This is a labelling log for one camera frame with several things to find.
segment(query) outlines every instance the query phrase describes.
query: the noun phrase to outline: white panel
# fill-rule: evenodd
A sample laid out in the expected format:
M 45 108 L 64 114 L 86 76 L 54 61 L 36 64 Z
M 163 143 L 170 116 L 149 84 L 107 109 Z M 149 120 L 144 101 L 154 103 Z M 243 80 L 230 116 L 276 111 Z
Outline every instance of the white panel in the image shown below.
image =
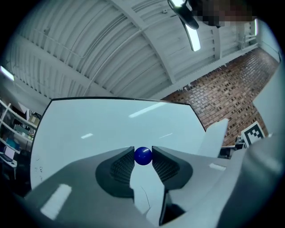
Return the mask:
M 195 197 L 194 200 L 196 198 L 201 198 L 201 200 L 194 205 L 194 208 L 181 215 L 179 219 L 175 219 L 172 222 L 165 224 L 163 227 L 216 228 L 221 213 L 223 212 L 239 177 L 245 152 L 246 150 L 240 150 L 239 153 L 233 154 L 226 170 L 221 171 L 221 177 L 207 194 L 201 195 L 201 191 L 199 191 L 200 188 L 197 188 L 197 186 L 201 186 L 201 183 L 207 179 L 207 176 L 205 176 L 204 179 L 201 179 L 197 185 L 193 185 L 194 192 L 197 192 L 196 195 L 193 195 Z
M 253 104 L 269 133 L 285 133 L 285 68 L 280 64 Z
M 224 135 L 226 134 L 227 127 L 228 119 L 223 119 L 210 125 L 204 135 L 198 154 L 217 158 L 224 142 Z
M 54 101 L 34 139 L 32 188 L 73 161 L 122 147 L 163 146 L 194 153 L 204 135 L 189 105 L 118 99 Z

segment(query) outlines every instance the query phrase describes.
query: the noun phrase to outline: white tabletop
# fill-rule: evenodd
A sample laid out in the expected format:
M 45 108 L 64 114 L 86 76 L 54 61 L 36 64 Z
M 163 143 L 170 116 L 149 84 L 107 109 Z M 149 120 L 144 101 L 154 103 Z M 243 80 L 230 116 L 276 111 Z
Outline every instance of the white tabletop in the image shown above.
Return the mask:
M 122 99 L 50 103 L 36 132 L 32 189 L 67 164 L 118 148 L 163 146 L 197 154 L 205 131 L 189 105 Z
M 17 167 L 17 161 L 13 160 L 11 162 L 6 161 L 4 158 L 0 157 L 0 159 L 5 162 L 7 165 L 11 166 L 12 168 L 16 168 Z

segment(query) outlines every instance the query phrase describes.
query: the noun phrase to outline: ceiling beam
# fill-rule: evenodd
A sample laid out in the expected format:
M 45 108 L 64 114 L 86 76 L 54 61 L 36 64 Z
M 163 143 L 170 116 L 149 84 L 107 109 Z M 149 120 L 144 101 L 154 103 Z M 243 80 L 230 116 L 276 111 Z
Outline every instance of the ceiling beam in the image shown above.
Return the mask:
M 58 72 L 66 75 L 70 79 L 80 83 L 81 85 L 88 87 L 90 83 L 90 79 L 79 73 L 78 71 L 72 69 L 70 66 L 66 65 L 64 62 L 60 61 L 56 57 L 50 55 L 48 52 L 44 51 L 40 47 L 36 46 L 32 42 L 27 39 L 21 37 L 20 35 L 15 36 L 15 43 L 25 49 L 27 52 L 32 53 L 37 58 L 41 59 L 48 65 L 52 66 L 54 69 L 58 70 Z M 114 94 L 107 91 L 103 87 L 99 86 L 97 83 L 93 82 L 90 85 L 91 89 L 96 91 L 96 94 L 103 97 L 113 97 Z
M 169 65 L 168 59 L 164 54 L 163 48 L 161 47 L 159 41 L 153 36 L 151 31 L 147 30 L 148 24 L 145 23 L 142 18 L 131 8 L 131 6 L 122 0 L 107 0 L 115 8 L 121 11 L 138 29 L 142 30 L 142 34 L 147 40 L 147 42 L 152 47 L 156 56 L 158 57 L 168 79 L 172 84 L 176 82 L 173 71 Z
M 15 81 L 1 80 L 0 89 L 13 105 L 20 103 L 38 114 L 43 114 L 50 102 L 49 98 L 38 93 L 17 77 Z
M 29 84 L 29 86 L 31 88 L 35 87 L 35 84 L 38 85 L 38 87 L 40 87 L 41 91 L 42 89 L 44 89 L 45 91 L 48 91 L 48 97 L 50 98 L 61 98 L 63 97 L 60 93 L 58 93 L 56 90 L 54 90 L 53 88 L 47 86 L 47 85 L 43 85 L 41 83 L 38 82 L 37 79 L 33 78 L 31 76 L 31 74 L 26 73 L 23 69 L 21 69 L 19 66 L 17 66 L 16 64 L 14 65 L 14 67 L 12 69 L 8 68 L 7 69 L 12 72 L 16 78 L 18 79 L 17 81 L 22 81 L 22 79 L 20 78 L 20 75 L 25 75 L 26 76 L 26 80 L 27 80 L 27 84 Z
M 215 45 L 215 59 L 219 60 L 222 57 L 220 29 L 213 27 L 214 45 Z
M 239 50 L 244 48 L 244 41 L 245 41 L 245 23 L 239 24 L 236 27 L 237 29 L 237 41 L 239 42 L 238 47 Z
M 201 67 L 199 70 L 183 77 L 179 81 L 177 81 L 175 84 L 159 91 L 157 94 L 153 95 L 152 97 L 148 99 L 154 99 L 154 100 L 161 100 L 168 96 L 169 94 L 183 88 L 185 85 L 188 85 L 190 82 L 195 81 L 196 79 L 204 76 L 205 74 L 210 73 L 211 71 L 217 69 L 218 67 L 238 58 L 241 55 L 246 54 L 247 52 L 257 48 L 257 45 L 251 45 L 247 47 L 244 50 L 238 50 L 230 55 L 227 55 L 226 57 L 222 57 L 217 61 L 214 61 L 213 63 L 206 65 L 204 67 Z

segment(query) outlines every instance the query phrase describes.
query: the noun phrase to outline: ceiling light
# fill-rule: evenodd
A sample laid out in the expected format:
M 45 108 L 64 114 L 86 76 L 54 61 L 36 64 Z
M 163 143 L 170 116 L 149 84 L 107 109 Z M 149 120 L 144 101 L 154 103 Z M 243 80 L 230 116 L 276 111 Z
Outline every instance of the ceiling light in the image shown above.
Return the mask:
M 255 29 L 255 31 L 254 31 L 254 35 L 256 35 L 256 36 L 257 36 L 257 34 L 258 34 L 257 19 L 255 19 L 255 20 L 254 20 L 254 29 Z
M 183 0 L 169 0 L 169 1 L 173 6 L 176 6 L 176 7 L 179 7 L 184 3 Z
M 135 113 L 129 115 L 129 117 L 130 117 L 130 118 L 134 118 L 134 117 L 136 117 L 136 116 L 139 116 L 139 115 L 141 115 L 141 114 L 143 114 L 143 113 L 149 112 L 149 111 L 151 111 L 151 110 L 153 110 L 153 109 L 156 109 L 156 108 L 158 108 L 158 107 L 160 107 L 160 106 L 163 106 L 163 105 L 165 105 L 164 102 L 162 102 L 162 103 L 157 103 L 157 104 L 155 104 L 155 105 L 152 105 L 152 106 L 149 106 L 149 107 L 147 107 L 147 108 L 145 108 L 145 109 L 142 109 L 142 110 L 140 110 L 140 111 L 138 111 L 138 112 L 135 112 Z
M 184 24 L 187 36 L 189 38 L 191 49 L 196 52 L 201 49 L 200 40 L 198 37 L 197 30 L 191 29 L 188 25 Z
M 89 134 L 86 134 L 86 135 L 83 135 L 81 138 L 88 138 L 90 136 L 92 136 L 93 134 L 89 133 Z
M 7 71 L 3 66 L 0 67 L 1 72 L 10 80 L 14 81 L 15 77 L 13 74 L 11 74 L 9 71 Z

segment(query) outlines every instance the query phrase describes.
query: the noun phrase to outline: red brick wall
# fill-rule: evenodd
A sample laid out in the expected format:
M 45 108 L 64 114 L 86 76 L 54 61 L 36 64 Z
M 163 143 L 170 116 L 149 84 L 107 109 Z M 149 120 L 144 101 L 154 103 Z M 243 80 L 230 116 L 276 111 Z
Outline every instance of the red brick wall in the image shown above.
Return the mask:
M 277 66 L 269 54 L 255 49 L 192 82 L 188 91 L 178 90 L 163 100 L 190 104 L 205 128 L 228 118 L 224 146 L 234 145 L 236 136 L 255 121 L 268 134 L 252 102 Z

